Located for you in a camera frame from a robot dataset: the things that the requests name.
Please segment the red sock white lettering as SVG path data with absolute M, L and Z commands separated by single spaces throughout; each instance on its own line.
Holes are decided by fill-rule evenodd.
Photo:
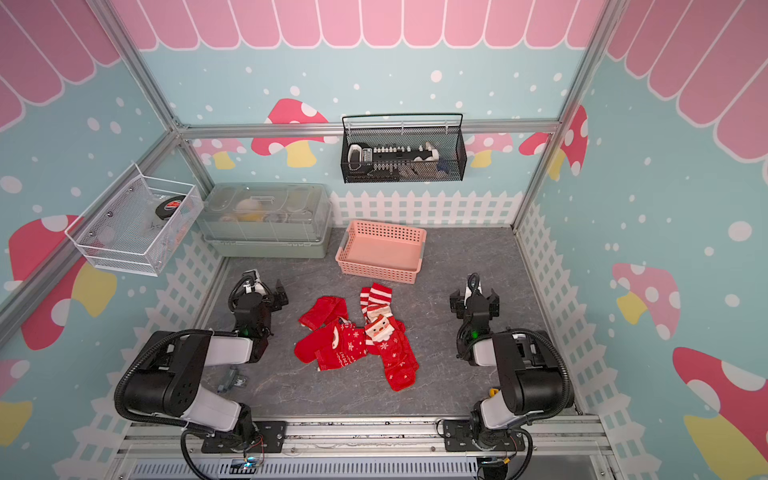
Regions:
M 320 297 L 298 322 L 310 332 L 294 354 L 305 364 L 317 362 L 319 371 L 341 369 L 368 354 L 365 332 L 350 321 L 343 298 Z

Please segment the red Santa sock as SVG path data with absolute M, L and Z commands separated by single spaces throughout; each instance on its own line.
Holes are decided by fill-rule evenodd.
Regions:
M 405 333 L 405 326 L 392 316 L 379 315 L 365 328 L 369 354 L 379 356 L 390 388 L 400 392 L 416 382 L 419 363 Z

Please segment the red white striped sock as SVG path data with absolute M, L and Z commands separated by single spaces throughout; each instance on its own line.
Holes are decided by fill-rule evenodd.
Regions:
M 392 289 L 374 283 L 360 293 L 360 308 L 367 323 L 372 323 L 380 316 L 391 317 Z

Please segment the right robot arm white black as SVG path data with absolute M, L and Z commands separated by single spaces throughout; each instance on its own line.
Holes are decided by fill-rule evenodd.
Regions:
M 483 293 L 477 273 L 468 276 L 463 290 L 451 294 L 450 309 L 461 321 L 457 358 L 474 367 L 495 368 L 498 384 L 473 406 L 469 418 L 439 421 L 438 435 L 451 452 L 523 450 L 525 426 L 555 417 L 573 404 L 565 360 L 544 331 L 492 331 L 500 298 L 496 292 Z

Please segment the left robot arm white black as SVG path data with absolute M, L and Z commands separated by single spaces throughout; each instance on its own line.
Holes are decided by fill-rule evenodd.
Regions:
M 159 330 L 151 334 L 114 390 L 116 412 L 132 422 L 178 426 L 222 448 L 248 451 L 263 442 L 251 409 L 201 385 L 214 366 L 256 364 L 273 335 L 271 316 L 289 304 L 281 282 L 267 286 L 255 269 L 230 292 L 230 331 Z

